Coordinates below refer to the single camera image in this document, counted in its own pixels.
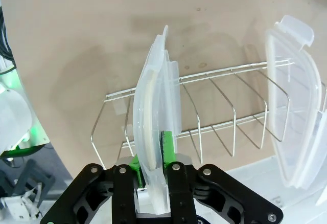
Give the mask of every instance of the screw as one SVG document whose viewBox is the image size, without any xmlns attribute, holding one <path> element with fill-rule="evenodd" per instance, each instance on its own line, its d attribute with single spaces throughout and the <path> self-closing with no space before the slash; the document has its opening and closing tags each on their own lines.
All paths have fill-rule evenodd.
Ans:
<svg viewBox="0 0 327 224">
<path fill-rule="evenodd" d="M 204 175 L 211 175 L 211 170 L 209 170 L 209 169 L 204 169 L 203 174 L 204 174 Z"/>
<path fill-rule="evenodd" d="M 275 222 L 277 220 L 277 217 L 275 214 L 269 214 L 268 215 L 268 221 Z"/>
<path fill-rule="evenodd" d="M 174 165 L 173 165 L 173 170 L 179 170 L 179 169 L 180 169 L 179 164 L 174 164 Z"/>
<path fill-rule="evenodd" d="M 125 174 L 126 173 L 126 169 L 123 167 L 123 168 L 120 168 L 119 169 L 119 173 L 120 174 Z"/>
<path fill-rule="evenodd" d="M 98 169 L 97 169 L 96 167 L 92 167 L 92 168 L 91 168 L 91 172 L 92 172 L 92 173 L 96 173 L 97 171 L 98 171 Z"/>
</svg>

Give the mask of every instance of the plastic lid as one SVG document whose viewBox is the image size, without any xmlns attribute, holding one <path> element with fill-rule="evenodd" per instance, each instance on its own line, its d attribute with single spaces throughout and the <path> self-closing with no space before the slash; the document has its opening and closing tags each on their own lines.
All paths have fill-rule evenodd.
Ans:
<svg viewBox="0 0 327 224">
<path fill-rule="evenodd" d="M 302 48 L 313 42 L 313 30 L 290 16 L 284 16 L 266 32 L 269 82 L 269 126 L 286 186 L 300 187 L 306 178 L 308 159 L 320 126 L 321 81 L 311 56 Z M 311 165 L 310 170 L 320 168 Z"/>
<path fill-rule="evenodd" d="M 133 105 L 135 149 L 156 214 L 169 212 L 160 148 L 161 131 L 181 132 L 178 64 L 170 62 L 165 40 L 157 35 L 138 80 Z"/>
</svg>

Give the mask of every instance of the beige tabletop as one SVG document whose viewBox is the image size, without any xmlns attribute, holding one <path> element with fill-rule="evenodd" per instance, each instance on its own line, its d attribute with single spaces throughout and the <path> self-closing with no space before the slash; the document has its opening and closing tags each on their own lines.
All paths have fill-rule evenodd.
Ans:
<svg viewBox="0 0 327 224">
<path fill-rule="evenodd" d="M 73 176 L 86 164 L 99 163 L 89 137 L 104 96 L 136 86 L 149 48 L 165 25 L 169 26 L 166 47 L 170 59 L 178 61 L 179 74 L 184 76 L 265 61 L 265 30 L 289 14 L 314 29 L 315 41 L 309 52 L 322 80 L 327 78 L 327 0 L 1 1 L 27 94 Z M 251 78 L 265 92 L 265 83 Z M 262 109 L 248 102 L 251 96 L 243 94 L 241 84 L 226 78 L 221 85 L 240 107 L 240 116 Z M 212 86 L 199 83 L 189 89 L 204 125 L 230 119 L 227 104 Z M 181 99 L 183 129 L 194 128 L 195 115 L 183 92 Z M 115 163 L 124 140 L 126 105 L 127 100 L 106 106 L 95 133 L 107 167 Z M 253 133 L 255 141 L 257 128 L 262 127 L 252 124 L 244 128 Z M 227 143 L 229 135 L 227 130 L 222 133 Z M 257 150 L 239 131 L 237 136 L 234 158 L 213 133 L 203 136 L 204 163 L 230 169 L 273 154 L 269 141 Z M 191 155 L 199 166 L 190 139 L 180 140 L 180 152 Z"/>
</svg>

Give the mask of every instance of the metal dish rack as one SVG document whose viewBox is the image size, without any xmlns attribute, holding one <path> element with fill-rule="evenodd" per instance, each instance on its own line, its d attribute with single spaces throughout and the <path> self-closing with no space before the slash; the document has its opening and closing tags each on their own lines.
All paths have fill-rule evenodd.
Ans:
<svg viewBox="0 0 327 224">
<path fill-rule="evenodd" d="M 282 59 L 277 61 L 277 66 L 288 66 L 293 64 L 292 61 L 290 59 Z M 275 139 L 277 139 L 279 142 L 283 141 L 284 135 L 285 135 L 285 130 L 286 130 L 286 124 L 287 124 L 287 119 L 288 119 L 288 113 L 289 113 L 289 107 L 290 107 L 290 97 L 289 95 L 286 93 L 286 91 L 284 89 L 282 89 L 277 83 L 275 83 L 273 80 L 271 80 L 262 70 L 267 68 L 267 62 L 259 62 L 259 63 L 251 63 L 251 64 L 243 64 L 243 65 L 238 65 L 238 66 L 233 66 L 233 67 L 229 67 L 229 68 L 223 68 L 223 69 L 217 69 L 217 70 L 213 70 L 213 71 L 208 71 L 208 72 L 202 72 L 202 73 L 197 73 L 197 74 L 192 74 L 192 75 L 187 75 L 187 76 L 183 76 L 179 78 L 179 84 L 183 87 L 183 89 L 185 90 L 187 96 L 189 97 L 192 106 L 194 108 L 194 112 L 196 115 L 196 119 L 197 119 L 197 127 L 193 128 L 193 129 L 187 129 L 182 131 L 178 136 L 177 139 L 180 138 L 185 138 L 185 137 L 190 137 L 191 142 L 197 152 L 197 156 L 199 159 L 199 162 L 201 164 L 203 164 L 203 152 L 202 152 L 202 139 L 201 136 L 204 133 L 207 132 L 214 132 L 215 135 L 217 136 L 218 140 L 220 141 L 220 143 L 223 145 L 223 147 L 226 149 L 227 153 L 233 157 L 235 156 L 235 145 L 236 145 L 236 130 L 238 129 L 248 140 L 250 143 L 252 143 L 257 149 L 262 149 L 264 146 L 264 140 L 265 140 L 265 135 L 266 132 L 268 132 L 269 134 L 271 134 Z M 281 92 L 283 92 L 285 94 L 285 97 L 287 99 L 287 106 L 285 107 L 286 109 L 286 117 L 285 117 L 285 122 L 284 122 L 284 131 L 283 134 L 281 136 L 281 138 L 279 138 L 278 136 L 276 136 L 271 130 L 269 130 L 269 128 L 267 127 L 267 115 L 269 113 L 269 109 L 268 109 L 268 104 L 267 101 L 261 96 L 261 94 L 255 90 L 255 88 L 253 88 L 246 80 L 244 80 L 240 75 L 238 75 L 239 73 L 245 73 L 245 72 L 258 72 L 260 75 L 262 75 L 265 79 L 267 79 L 269 82 L 271 82 L 273 85 L 275 85 L 279 90 L 281 90 Z M 223 76 L 227 76 L 227 75 L 235 75 L 237 77 L 237 79 L 241 82 L 243 82 L 246 86 L 249 87 L 249 89 L 253 92 L 254 95 L 256 95 L 263 103 L 264 105 L 264 111 L 260 112 L 260 113 L 256 113 L 256 114 L 250 114 L 248 116 L 244 116 L 244 117 L 237 117 L 237 112 L 235 109 L 235 106 L 233 105 L 233 103 L 231 102 L 231 100 L 226 96 L 226 94 L 223 92 L 223 90 L 221 90 L 221 88 L 213 81 L 213 79 L 219 78 L 219 77 L 223 77 Z M 217 124 L 212 124 L 209 126 L 202 126 L 201 127 L 201 121 L 200 121 L 200 116 L 198 113 L 198 109 L 192 99 L 192 96 L 190 95 L 187 87 L 185 84 L 187 83 L 192 83 L 192 82 L 198 82 L 201 80 L 209 80 L 210 83 L 215 87 L 215 89 L 217 89 L 217 92 L 219 92 L 221 94 L 221 96 L 225 99 L 225 101 L 227 102 L 227 104 L 230 106 L 230 112 L 232 115 L 232 119 L 226 122 L 222 122 L 222 123 L 217 123 Z M 324 90 L 324 97 L 323 97 L 323 101 L 322 101 L 322 109 L 321 110 L 325 110 L 325 105 L 326 105 L 326 100 L 327 100 L 327 87 L 324 83 L 321 83 L 323 90 Z M 131 104 L 131 99 L 132 96 L 134 96 L 135 93 L 135 87 L 134 88 L 129 88 L 126 90 L 122 90 L 119 92 L 115 92 L 112 94 L 108 94 L 105 96 L 105 100 L 103 101 L 102 107 L 100 109 L 100 112 L 98 114 L 98 117 L 94 123 L 92 132 L 91 132 L 91 137 L 90 137 L 90 141 L 91 144 L 103 166 L 104 169 L 106 169 L 103 160 L 97 150 L 97 147 L 95 145 L 94 142 L 94 133 L 98 124 L 98 121 L 103 113 L 103 109 L 105 107 L 105 105 L 108 102 L 114 101 L 114 100 L 118 100 L 118 99 L 125 99 L 128 98 L 128 105 L 127 105 L 127 112 L 126 112 L 126 117 L 125 117 L 125 126 L 124 126 L 124 134 L 125 134 L 125 138 L 126 141 L 123 141 L 121 143 L 120 146 L 120 150 L 119 150 L 119 154 L 117 159 L 119 159 L 120 154 L 121 154 L 121 150 L 122 148 L 129 148 L 130 153 L 132 156 L 134 156 L 132 147 L 134 147 L 134 141 L 131 140 L 128 135 L 127 135 L 127 123 L 128 123 L 128 115 L 129 115 L 129 109 L 130 109 L 130 104 Z M 261 135 L 261 142 L 260 145 L 258 146 L 249 136 L 248 134 L 239 126 L 241 124 L 245 124 L 245 123 L 250 123 L 250 122 L 258 122 L 259 124 L 262 125 L 262 135 Z M 226 129 L 226 128 L 231 128 L 233 130 L 233 138 L 232 138 L 232 150 L 227 149 L 226 144 L 223 142 L 223 140 L 221 139 L 221 137 L 218 135 L 217 131 L 221 130 L 221 129 Z M 199 140 L 199 151 L 196 148 L 195 142 L 194 142 L 194 136 L 198 136 L 198 140 Z"/>
</svg>

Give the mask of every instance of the clear plastic container lid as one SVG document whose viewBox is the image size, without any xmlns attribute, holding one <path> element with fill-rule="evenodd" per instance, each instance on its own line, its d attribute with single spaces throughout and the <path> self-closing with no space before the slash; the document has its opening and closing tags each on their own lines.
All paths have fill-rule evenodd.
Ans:
<svg viewBox="0 0 327 224">
<path fill-rule="evenodd" d="M 307 188 L 318 173 L 326 151 L 321 138 L 325 118 L 319 111 L 321 81 L 311 56 L 313 30 L 291 16 L 266 33 L 269 82 L 269 127 L 286 186 Z"/>
<path fill-rule="evenodd" d="M 133 105 L 135 149 L 156 214 L 169 212 L 167 184 L 162 169 L 160 134 L 181 132 L 178 64 L 170 62 L 165 40 L 168 26 L 157 35 L 138 80 Z"/>
</svg>

